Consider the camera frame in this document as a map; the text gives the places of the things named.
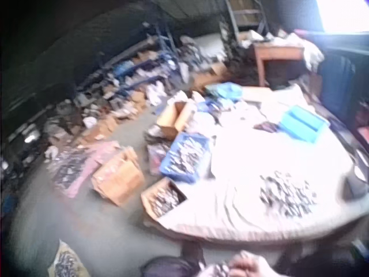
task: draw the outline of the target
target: box of parts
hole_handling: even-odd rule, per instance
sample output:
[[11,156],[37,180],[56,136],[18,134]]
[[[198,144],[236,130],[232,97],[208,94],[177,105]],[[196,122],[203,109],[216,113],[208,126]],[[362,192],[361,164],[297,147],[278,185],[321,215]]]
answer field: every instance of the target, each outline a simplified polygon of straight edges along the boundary
[[92,176],[92,184],[103,198],[120,206],[137,188],[144,184],[144,175],[132,147],[125,148],[101,166]]
[[195,109],[196,105],[190,102],[169,104],[160,114],[156,123],[167,139],[174,140],[177,134],[185,129]]
[[141,193],[142,205],[153,220],[158,220],[186,199],[169,178],[161,179]]

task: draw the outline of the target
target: cardboard box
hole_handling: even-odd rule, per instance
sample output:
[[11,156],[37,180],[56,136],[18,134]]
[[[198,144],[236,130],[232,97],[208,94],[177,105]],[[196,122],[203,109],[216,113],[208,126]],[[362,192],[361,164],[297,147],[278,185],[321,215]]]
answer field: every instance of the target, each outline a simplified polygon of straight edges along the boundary
[[175,102],[166,106],[156,123],[161,127],[167,139],[174,140],[177,134],[185,129],[194,110],[195,104],[193,103]]
[[145,51],[145,52],[138,52],[138,57],[140,58],[141,62],[147,61],[148,59],[157,59],[159,56],[155,51]]
[[224,80],[223,76],[214,75],[210,73],[198,73],[194,77],[193,91],[202,92],[206,85],[220,83]]
[[131,99],[135,103],[146,102],[146,100],[145,100],[145,94],[143,92],[141,92],[141,91],[134,91],[131,94]]
[[169,187],[177,192],[179,205],[187,199],[187,197],[172,183],[169,178],[161,179],[159,182],[153,184],[150,188],[141,193],[142,205],[144,206],[146,213],[155,221],[158,220],[158,217],[152,210],[151,200],[154,199],[160,189],[167,189]]
[[101,166],[92,176],[92,184],[103,198],[120,206],[134,190],[144,184],[144,175],[138,166],[137,155],[128,147]]
[[99,120],[94,127],[85,130],[77,141],[82,145],[86,145],[106,139],[112,134],[117,126],[118,123],[113,115],[107,115],[105,119]]
[[214,71],[214,74],[217,76],[223,76],[228,71],[227,67],[222,62],[213,63],[212,70]]
[[60,132],[54,136],[51,136],[48,138],[48,141],[53,145],[58,147],[59,149],[66,146],[69,142],[71,142],[73,139],[73,136],[68,134],[66,131],[63,130],[63,132]]

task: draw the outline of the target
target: open cardboard box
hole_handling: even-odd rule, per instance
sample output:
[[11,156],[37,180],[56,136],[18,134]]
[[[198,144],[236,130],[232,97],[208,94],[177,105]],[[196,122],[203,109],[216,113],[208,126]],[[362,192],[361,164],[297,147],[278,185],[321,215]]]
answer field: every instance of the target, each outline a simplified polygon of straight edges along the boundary
[[91,178],[93,188],[103,198],[120,206],[131,193],[144,184],[144,175],[138,166],[132,147],[125,148],[101,166]]
[[163,178],[159,182],[153,184],[150,188],[148,188],[147,190],[141,193],[141,201],[142,201],[142,205],[145,208],[146,213],[155,221],[157,221],[159,218],[153,212],[150,202],[152,199],[154,199],[155,195],[157,195],[157,192],[160,189],[167,189],[167,188],[171,188],[177,192],[178,199],[179,199],[179,205],[181,205],[181,203],[187,200],[187,197],[176,187],[176,185],[169,178]]
[[166,106],[156,123],[161,127],[167,139],[174,140],[178,133],[185,129],[194,110],[194,103],[175,102]]
[[91,129],[85,130],[77,142],[86,145],[106,139],[113,133],[117,126],[118,124],[115,118],[112,115],[108,115],[104,119],[99,120]]

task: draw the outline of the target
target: plastic bag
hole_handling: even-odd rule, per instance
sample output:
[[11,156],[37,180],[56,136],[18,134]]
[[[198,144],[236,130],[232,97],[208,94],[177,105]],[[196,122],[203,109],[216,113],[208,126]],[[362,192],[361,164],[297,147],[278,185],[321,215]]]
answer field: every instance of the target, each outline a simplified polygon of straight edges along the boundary
[[215,119],[211,114],[197,112],[189,122],[186,132],[190,134],[201,134],[205,137],[212,137],[216,131]]
[[152,175],[160,175],[159,167],[161,165],[161,161],[165,158],[169,149],[169,143],[148,145],[149,168]]

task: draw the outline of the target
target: white plastic bag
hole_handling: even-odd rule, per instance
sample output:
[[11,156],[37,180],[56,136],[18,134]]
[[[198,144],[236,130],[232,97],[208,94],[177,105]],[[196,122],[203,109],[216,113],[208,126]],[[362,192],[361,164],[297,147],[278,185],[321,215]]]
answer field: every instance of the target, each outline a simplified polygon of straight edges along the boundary
[[95,117],[85,117],[83,123],[87,129],[90,129],[97,124],[97,119]]

